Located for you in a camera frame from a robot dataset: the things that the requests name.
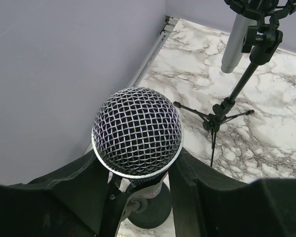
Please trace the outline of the black round base stand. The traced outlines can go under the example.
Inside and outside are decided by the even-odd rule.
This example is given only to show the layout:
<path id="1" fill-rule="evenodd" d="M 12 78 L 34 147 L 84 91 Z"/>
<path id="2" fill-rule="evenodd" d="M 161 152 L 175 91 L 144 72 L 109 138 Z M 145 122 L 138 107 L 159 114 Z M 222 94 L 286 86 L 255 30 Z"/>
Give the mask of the black round base stand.
<path id="1" fill-rule="evenodd" d="M 172 208 L 170 189 L 163 182 L 166 175 L 164 172 L 135 187 L 128 185 L 124 192 L 119 189 L 122 178 L 112 175 L 97 236 L 117 236 L 120 223 L 127 218 L 141 229 L 153 229 L 163 224 Z"/>

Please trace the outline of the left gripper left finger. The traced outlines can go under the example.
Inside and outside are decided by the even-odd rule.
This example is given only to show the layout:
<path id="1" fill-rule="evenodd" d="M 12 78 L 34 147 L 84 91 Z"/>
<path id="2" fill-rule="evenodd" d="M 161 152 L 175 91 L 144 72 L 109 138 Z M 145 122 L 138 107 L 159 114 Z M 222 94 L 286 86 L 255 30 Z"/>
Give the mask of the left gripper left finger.
<path id="1" fill-rule="evenodd" d="M 0 237 L 98 235 L 108 176 L 89 152 L 28 184 L 0 185 Z"/>

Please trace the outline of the glitter microphone silver grille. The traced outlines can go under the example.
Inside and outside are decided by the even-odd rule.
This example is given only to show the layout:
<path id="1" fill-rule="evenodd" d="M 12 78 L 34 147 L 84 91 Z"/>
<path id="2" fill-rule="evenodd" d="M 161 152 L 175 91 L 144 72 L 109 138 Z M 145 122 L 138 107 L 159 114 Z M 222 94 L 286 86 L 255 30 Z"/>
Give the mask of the glitter microphone silver grille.
<path id="1" fill-rule="evenodd" d="M 136 187 L 170 168 L 183 148 L 184 131 L 166 96 L 146 87 L 129 87 L 101 106 L 91 142 L 99 162 Z"/>

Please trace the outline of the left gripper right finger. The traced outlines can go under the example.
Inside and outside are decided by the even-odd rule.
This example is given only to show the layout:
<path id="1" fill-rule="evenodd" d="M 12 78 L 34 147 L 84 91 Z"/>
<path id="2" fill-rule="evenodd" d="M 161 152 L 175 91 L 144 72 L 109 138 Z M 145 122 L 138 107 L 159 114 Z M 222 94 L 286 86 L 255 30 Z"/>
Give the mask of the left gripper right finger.
<path id="1" fill-rule="evenodd" d="M 169 170 L 178 237 L 296 237 L 296 179 L 232 179 L 182 150 Z"/>

